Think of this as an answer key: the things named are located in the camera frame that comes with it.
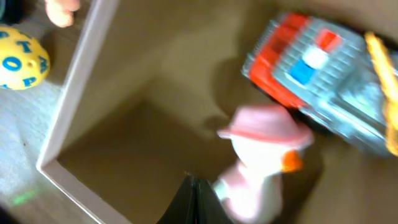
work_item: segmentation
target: hat brim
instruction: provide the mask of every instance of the hat brim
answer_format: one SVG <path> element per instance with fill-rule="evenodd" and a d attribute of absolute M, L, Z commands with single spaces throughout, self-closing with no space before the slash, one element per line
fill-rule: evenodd
<path fill-rule="evenodd" d="M 293 146 L 300 146 L 313 141 L 313 134 L 311 129 L 302 123 L 298 124 L 297 134 L 294 136 L 289 136 L 287 138 L 275 138 L 261 133 L 254 133 L 247 130 L 234 128 L 222 129 L 219 130 L 217 133 L 218 136 L 223 139 L 231 139 L 233 136 L 240 136 L 257 141 L 264 141 L 275 144 L 287 144 Z"/>

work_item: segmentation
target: black pointed object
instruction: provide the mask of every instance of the black pointed object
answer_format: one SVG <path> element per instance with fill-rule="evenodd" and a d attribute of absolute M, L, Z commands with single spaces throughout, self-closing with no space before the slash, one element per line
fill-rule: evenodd
<path fill-rule="evenodd" d="M 4 14 L 0 22 L 7 25 L 20 23 L 24 17 L 24 0 L 0 0 L 0 2 L 5 2 Z"/>
<path fill-rule="evenodd" d="M 207 180 L 188 175 L 157 224 L 233 224 Z"/>

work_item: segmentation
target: gray plastic part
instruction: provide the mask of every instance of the gray plastic part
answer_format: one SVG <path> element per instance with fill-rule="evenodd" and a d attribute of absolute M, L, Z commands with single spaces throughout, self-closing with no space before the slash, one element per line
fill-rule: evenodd
<path fill-rule="evenodd" d="M 278 25 L 272 22 L 267 28 L 265 37 L 259 41 L 261 47 Z M 309 47 L 315 45 L 315 38 L 322 29 L 336 32 L 342 38 L 342 44 L 330 52 L 325 66 L 302 85 L 290 76 L 290 69 L 302 59 Z M 258 48 L 245 61 L 242 72 L 246 77 L 259 52 Z M 397 55 L 393 55 L 392 59 L 398 65 Z M 272 74 L 307 103 L 308 106 L 300 108 L 303 114 L 363 151 L 378 156 L 392 155 L 385 147 L 384 139 L 385 97 L 361 35 L 343 26 L 312 18 L 311 23 L 284 51 Z"/>

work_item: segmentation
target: white square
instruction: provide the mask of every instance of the white square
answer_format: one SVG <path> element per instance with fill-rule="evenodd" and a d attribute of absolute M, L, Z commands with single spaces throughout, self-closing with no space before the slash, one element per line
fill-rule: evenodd
<path fill-rule="evenodd" d="M 304 62 L 314 69 L 321 69 L 329 59 L 328 53 L 316 46 L 311 46 L 303 54 Z"/>

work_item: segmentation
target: orange beak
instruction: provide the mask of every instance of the orange beak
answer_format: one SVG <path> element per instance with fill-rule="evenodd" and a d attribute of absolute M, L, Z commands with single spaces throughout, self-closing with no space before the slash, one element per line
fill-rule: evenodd
<path fill-rule="evenodd" d="M 282 172 L 293 172 L 303 167 L 303 161 L 296 150 L 286 152 L 282 160 Z"/>

